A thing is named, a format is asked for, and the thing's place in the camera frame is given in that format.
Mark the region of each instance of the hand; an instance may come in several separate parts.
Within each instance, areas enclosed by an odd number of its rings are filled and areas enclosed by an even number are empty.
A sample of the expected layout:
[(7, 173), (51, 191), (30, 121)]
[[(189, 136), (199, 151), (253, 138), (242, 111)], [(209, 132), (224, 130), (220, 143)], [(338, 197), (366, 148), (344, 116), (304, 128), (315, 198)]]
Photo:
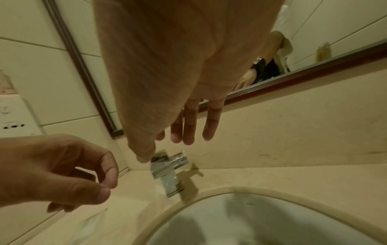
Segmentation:
[[(0, 140), (0, 207), (51, 201), (47, 212), (101, 204), (117, 186), (112, 153), (68, 135)], [(93, 174), (76, 167), (95, 171)]]
[[(171, 126), (194, 142), (198, 104), (213, 138), (229, 92), (260, 57), (283, 0), (95, 0), (102, 56), (128, 146), (141, 162)], [(181, 110), (185, 106), (185, 125)]]
[(252, 85), (256, 78), (257, 71), (255, 69), (249, 69), (245, 73), (245, 75), (243, 75), (243, 77), (239, 80), (239, 83), (235, 86), (234, 91)]

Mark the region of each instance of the sink basin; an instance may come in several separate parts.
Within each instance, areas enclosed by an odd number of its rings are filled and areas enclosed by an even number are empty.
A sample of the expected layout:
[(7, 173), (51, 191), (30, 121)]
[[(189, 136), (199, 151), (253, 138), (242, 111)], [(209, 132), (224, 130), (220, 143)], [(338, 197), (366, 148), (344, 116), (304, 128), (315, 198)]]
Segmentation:
[(253, 194), (224, 194), (177, 213), (146, 245), (382, 245), (306, 207)]

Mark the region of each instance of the mirror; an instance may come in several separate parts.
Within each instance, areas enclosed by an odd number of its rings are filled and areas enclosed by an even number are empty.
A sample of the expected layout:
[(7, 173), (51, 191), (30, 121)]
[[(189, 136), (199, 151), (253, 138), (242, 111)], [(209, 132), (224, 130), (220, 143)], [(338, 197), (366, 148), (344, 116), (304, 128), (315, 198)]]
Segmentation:
[[(123, 135), (101, 58), (92, 0), (43, 2), (111, 136)], [(264, 52), (226, 104), (383, 58), (386, 38), (385, 0), (286, 0)], [(200, 111), (206, 104), (200, 104)]]

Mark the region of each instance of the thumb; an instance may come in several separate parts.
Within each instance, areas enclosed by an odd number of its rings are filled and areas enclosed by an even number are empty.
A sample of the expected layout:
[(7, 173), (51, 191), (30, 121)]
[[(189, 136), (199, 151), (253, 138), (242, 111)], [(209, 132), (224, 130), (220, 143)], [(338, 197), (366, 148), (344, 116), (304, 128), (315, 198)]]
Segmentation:
[(42, 201), (70, 205), (96, 205), (105, 202), (110, 196), (108, 187), (81, 178), (51, 174), (43, 184), (40, 190)]

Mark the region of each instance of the countertop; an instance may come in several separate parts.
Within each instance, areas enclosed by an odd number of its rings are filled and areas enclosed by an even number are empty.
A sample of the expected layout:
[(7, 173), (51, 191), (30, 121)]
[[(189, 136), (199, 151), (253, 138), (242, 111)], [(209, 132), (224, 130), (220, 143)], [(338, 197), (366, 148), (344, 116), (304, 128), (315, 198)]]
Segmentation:
[(291, 201), (387, 244), (387, 164), (183, 170), (178, 177), (185, 190), (167, 199), (149, 171), (130, 171), (106, 203), (80, 207), (26, 244), (70, 244), (84, 220), (107, 209), (100, 229), (82, 244), (141, 245), (185, 205), (224, 193)]

